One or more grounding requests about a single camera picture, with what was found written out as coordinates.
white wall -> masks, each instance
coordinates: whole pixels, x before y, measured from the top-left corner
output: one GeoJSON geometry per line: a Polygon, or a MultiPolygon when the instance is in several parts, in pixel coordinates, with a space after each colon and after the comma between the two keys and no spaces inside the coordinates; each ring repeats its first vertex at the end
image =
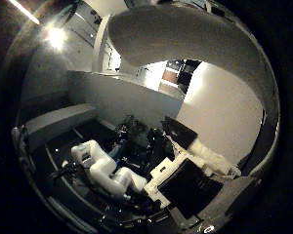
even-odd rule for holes
{"type": "Polygon", "coordinates": [[[193,73],[177,119],[233,163],[246,156],[258,135],[262,104],[238,77],[203,62],[193,73]]]}
{"type": "Polygon", "coordinates": [[[115,15],[127,10],[124,0],[84,0],[101,18],[115,15]]]}
{"type": "Polygon", "coordinates": [[[150,128],[161,128],[165,116],[176,118],[182,102],[143,86],[85,72],[68,72],[68,92],[74,103],[93,103],[98,117],[116,126],[134,115],[150,128]]]}
{"type": "Polygon", "coordinates": [[[49,49],[40,47],[33,55],[22,85],[21,101],[67,92],[66,65],[49,49]]]}

wall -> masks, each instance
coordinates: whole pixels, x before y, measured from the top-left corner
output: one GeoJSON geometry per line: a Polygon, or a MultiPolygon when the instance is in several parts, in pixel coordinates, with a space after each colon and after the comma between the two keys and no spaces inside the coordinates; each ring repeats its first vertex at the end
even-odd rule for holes
{"type": "Polygon", "coordinates": [[[91,6],[101,18],[110,15],[118,14],[127,10],[127,6],[123,0],[84,0],[91,6]]]}
{"type": "Polygon", "coordinates": [[[68,92],[74,103],[93,103],[99,118],[116,126],[133,114],[149,127],[160,128],[164,117],[175,118],[182,102],[131,82],[85,72],[68,72],[68,92]]]}
{"type": "Polygon", "coordinates": [[[246,156],[258,135],[263,107],[231,73],[206,62],[193,73],[177,119],[233,163],[246,156]]]}
{"type": "Polygon", "coordinates": [[[67,70],[91,71],[94,38],[98,30],[91,10],[87,4],[79,5],[76,14],[64,25],[62,30],[66,39],[61,50],[41,40],[25,74],[22,104],[64,96],[67,93],[67,70]]]}
{"type": "Polygon", "coordinates": [[[23,104],[46,95],[67,92],[66,66],[63,58],[40,47],[33,55],[21,92],[23,104]]]}

white panel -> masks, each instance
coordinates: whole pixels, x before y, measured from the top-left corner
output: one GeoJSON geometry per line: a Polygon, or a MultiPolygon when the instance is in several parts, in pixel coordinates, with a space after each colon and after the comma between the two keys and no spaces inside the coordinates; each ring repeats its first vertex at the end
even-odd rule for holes
{"type": "Polygon", "coordinates": [[[127,10],[127,6],[123,0],[84,0],[84,2],[92,7],[101,18],[127,10]]]}
{"type": "Polygon", "coordinates": [[[258,135],[262,104],[236,76],[201,63],[193,73],[177,119],[232,163],[246,156],[258,135]]]}

light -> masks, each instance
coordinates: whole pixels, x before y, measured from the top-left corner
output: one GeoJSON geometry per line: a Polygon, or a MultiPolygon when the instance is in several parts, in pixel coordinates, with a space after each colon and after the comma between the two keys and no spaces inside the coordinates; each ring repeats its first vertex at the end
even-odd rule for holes
{"type": "Polygon", "coordinates": [[[56,27],[50,27],[48,29],[47,41],[50,42],[51,46],[61,51],[63,48],[64,41],[67,39],[65,32],[56,27]]]}
{"type": "Polygon", "coordinates": [[[31,12],[29,12],[24,6],[22,6],[18,1],[16,0],[9,0],[14,6],[16,6],[24,15],[26,15],[30,20],[32,20],[34,23],[40,24],[39,19],[36,18],[31,12]]]}
{"type": "Polygon", "coordinates": [[[215,227],[213,225],[208,226],[207,228],[204,229],[204,233],[210,233],[215,230],[215,227]]]}

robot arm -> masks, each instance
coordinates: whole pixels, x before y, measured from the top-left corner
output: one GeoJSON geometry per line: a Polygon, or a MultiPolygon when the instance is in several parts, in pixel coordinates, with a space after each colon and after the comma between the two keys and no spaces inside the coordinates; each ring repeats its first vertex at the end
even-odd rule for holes
{"type": "Polygon", "coordinates": [[[102,188],[116,197],[125,195],[128,187],[140,193],[147,180],[128,168],[116,169],[115,161],[109,157],[94,140],[89,140],[71,148],[72,156],[85,168],[89,168],[89,177],[102,188]]]}

